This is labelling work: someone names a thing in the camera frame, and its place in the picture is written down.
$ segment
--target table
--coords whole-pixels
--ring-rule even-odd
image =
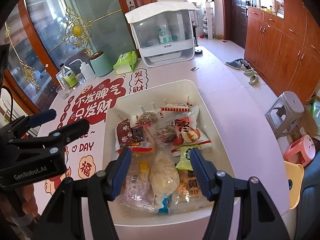
[[[86,178],[102,169],[103,132],[107,107],[116,99],[150,87],[177,80],[192,80],[198,88],[220,133],[235,175],[239,179],[258,177],[271,196],[279,213],[289,210],[289,189],[282,154],[273,132],[245,87],[217,57],[207,49],[192,60],[148,68],[140,61],[132,73],[116,76],[114,72],[83,84],[71,96],[56,97],[51,108],[57,118],[41,126],[38,136],[47,136],[57,127],[86,117],[89,133],[68,145],[68,170],[55,180],[35,184],[39,213],[51,194],[66,176]],[[92,163],[90,171],[84,161]],[[236,239],[240,205],[234,208],[229,239]],[[86,239],[91,239],[88,211],[83,211]],[[117,227],[120,239],[202,239],[208,218],[161,227]]]

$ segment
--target pink stool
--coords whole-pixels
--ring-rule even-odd
[[[315,157],[316,148],[311,137],[307,134],[290,145],[283,158],[294,164],[307,166]]]

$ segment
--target plastic bin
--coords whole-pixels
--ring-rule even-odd
[[[194,43],[189,2],[155,2],[125,14],[142,60],[149,67],[192,59]],[[166,40],[161,29],[170,31]]]
[[[142,113],[140,106],[143,106],[145,111],[154,110],[152,103],[155,104],[156,108],[163,106],[164,99],[170,103],[185,102],[189,99],[191,104],[199,106],[200,112],[197,119],[198,127],[207,135],[213,145],[210,160],[218,170],[224,170],[235,177],[217,128],[195,84],[190,80],[168,83],[118,98],[115,107],[108,109],[106,116],[103,168],[105,168],[110,161],[115,160],[118,157],[118,153],[116,153],[114,149],[116,139],[115,127],[117,124],[125,118]],[[208,217],[212,211],[211,205],[189,213],[175,214],[174,216],[158,214],[156,216],[154,213],[139,212],[126,206],[119,205],[117,202],[109,202],[109,207],[114,224],[116,226],[131,227],[132,230],[137,226],[174,226],[176,223],[184,223]]]

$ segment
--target white squeeze bottle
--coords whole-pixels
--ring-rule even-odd
[[[91,66],[85,62],[81,63],[80,71],[83,74],[84,78],[87,81],[92,81],[96,78],[95,73],[93,72]]]
[[[171,32],[169,31],[167,19],[163,14],[159,14],[158,16],[158,24],[159,24],[159,39],[161,44],[172,42]]]
[[[76,78],[76,75],[73,73],[72,69],[64,65],[60,65],[62,70],[62,75],[64,80],[67,82],[70,88],[76,88],[79,85],[79,82]]]

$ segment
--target gray stool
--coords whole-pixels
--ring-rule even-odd
[[[278,128],[275,125],[275,120],[271,117],[271,111],[276,109],[276,115],[279,120]],[[304,112],[304,107],[297,97],[297,95],[291,91],[283,92],[271,107],[271,109],[265,114],[266,119],[268,120],[273,133],[276,136],[276,139],[280,137],[289,135],[293,128],[301,120],[301,117]]]

